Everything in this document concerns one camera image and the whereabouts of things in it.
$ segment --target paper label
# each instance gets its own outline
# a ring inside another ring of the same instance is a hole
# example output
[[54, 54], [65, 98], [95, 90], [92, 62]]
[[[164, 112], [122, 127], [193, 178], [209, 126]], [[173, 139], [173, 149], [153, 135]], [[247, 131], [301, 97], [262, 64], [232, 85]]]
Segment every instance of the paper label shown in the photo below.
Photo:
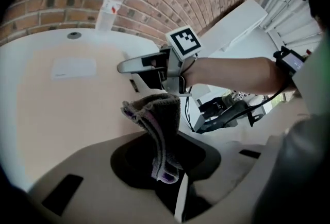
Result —
[[102, 8], [108, 13], [117, 14], [118, 10], [122, 5], [122, 1], [117, 0], [104, 0]]
[[52, 80], [76, 77], [92, 77], [96, 75], [94, 58], [58, 58], [54, 60]]

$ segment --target black cable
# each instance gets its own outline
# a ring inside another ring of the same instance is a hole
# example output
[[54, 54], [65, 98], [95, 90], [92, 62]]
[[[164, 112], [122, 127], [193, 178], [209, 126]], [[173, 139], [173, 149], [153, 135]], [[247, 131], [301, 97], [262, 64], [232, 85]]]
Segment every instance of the black cable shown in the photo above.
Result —
[[254, 111], [255, 109], [258, 109], [258, 108], [261, 107], [262, 105], [264, 105], [264, 104], [270, 102], [271, 100], [273, 100], [273, 99], [274, 99], [275, 97], [277, 97], [281, 92], [283, 92], [283, 90], [285, 90], [285, 89], [288, 87], [288, 85], [290, 84], [290, 82], [291, 82], [291, 79], [286, 80], [286, 81], [284, 82], [283, 86], [280, 88], [280, 90], [277, 91], [273, 96], [271, 96], [270, 98], [264, 100], [262, 103], [260, 103], [260, 104], [258, 104], [258, 105], [251, 106], [251, 107], [247, 108], [246, 110], [241, 111], [240, 113], [236, 114], [233, 118], [231, 118], [231, 119], [229, 119], [228, 121], [226, 121], [226, 122], [223, 124], [222, 128], [224, 128], [228, 123], [230, 123], [231, 121], [233, 121], [233, 120], [239, 118], [240, 116], [243, 116], [243, 115], [245, 115], [245, 114], [247, 114], [247, 113], [249, 113], [249, 112], [251, 112], [251, 111]]
[[185, 105], [185, 115], [186, 115], [186, 119], [187, 122], [190, 126], [191, 131], [195, 132], [192, 125], [191, 125], [191, 120], [190, 120], [190, 107], [189, 107], [189, 97], [186, 98], [186, 105]]

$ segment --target black slot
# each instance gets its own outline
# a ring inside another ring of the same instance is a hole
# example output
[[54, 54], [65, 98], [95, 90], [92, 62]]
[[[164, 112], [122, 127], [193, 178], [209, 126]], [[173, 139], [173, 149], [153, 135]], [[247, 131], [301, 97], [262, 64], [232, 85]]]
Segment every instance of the black slot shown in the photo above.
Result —
[[132, 84], [132, 87], [136, 93], [139, 92], [138, 86], [136, 86], [135, 82], [133, 79], [130, 79], [130, 83]]
[[162, 90], [163, 87], [161, 83], [160, 71], [161, 70], [150, 70], [146, 72], [139, 72], [138, 74], [148, 88]]
[[42, 205], [61, 216], [82, 181], [80, 176], [67, 175], [43, 200]]
[[239, 153], [244, 155], [244, 156], [252, 157], [252, 158], [255, 158], [255, 159], [258, 159], [259, 156], [261, 155], [260, 152], [255, 152], [255, 151], [246, 150], [246, 149], [241, 150]]

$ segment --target human arm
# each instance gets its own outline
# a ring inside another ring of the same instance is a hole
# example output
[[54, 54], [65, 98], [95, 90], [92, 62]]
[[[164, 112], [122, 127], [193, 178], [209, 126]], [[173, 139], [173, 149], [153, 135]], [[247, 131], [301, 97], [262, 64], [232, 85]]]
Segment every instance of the human arm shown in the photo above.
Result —
[[183, 76], [187, 87], [208, 84], [259, 95], [276, 93], [286, 80], [286, 75], [275, 62], [263, 57], [199, 58]]

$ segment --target wristband device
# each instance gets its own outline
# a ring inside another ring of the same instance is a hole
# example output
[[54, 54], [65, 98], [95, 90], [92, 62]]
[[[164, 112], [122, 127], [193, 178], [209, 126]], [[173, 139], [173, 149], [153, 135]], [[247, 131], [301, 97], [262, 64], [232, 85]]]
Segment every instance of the wristband device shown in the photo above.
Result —
[[179, 97], [191, 96], [186, 92], [183, 66], [202, 50], [201, 42], [190, 26], [168, 32], [166, 39], [168, 44], [159, 53], [123, 61], [117, 69], [120, 73], [139, 74], [150, 89], [166, 90]]
[[305, 62], [305, 59], [293, 50], [282, 46], [280, 51], [274, 53], [276, 58], [276, 66], [279, 67], [285, 74], [292, 77], [299, 71]]
[[289, 84], [292, 83], [293, 75], [303, 67], [304, 62], [305, 62], [305, 58], [300, 56], [295, 51], [287, 49], [285, 46], [282, 46], [281, 50], [275, 52], [273, 56], [276, 59], [276, 66], [278, 68], [280, 68], [287, 75], [287, 78], [286, 78], [284, 84], [282, 85], [282, 87], [273, 96], [264, 100], [262, 103], [249, 107], [249, 108], [245, 109], [244, 111], [236, 114], [234, 117], [230, 118], [229, 120], [227, 120], [222, 125], [222, 128], [224, 128], [228, 123], [239, 118], [240, 116], [248, 114], [248, 113], [256, 110], [257, 108], [261, 107], [262, 105], [270, 102], [276, 96], [278, 96], [280, 93], [282, 93], [289, 86]]

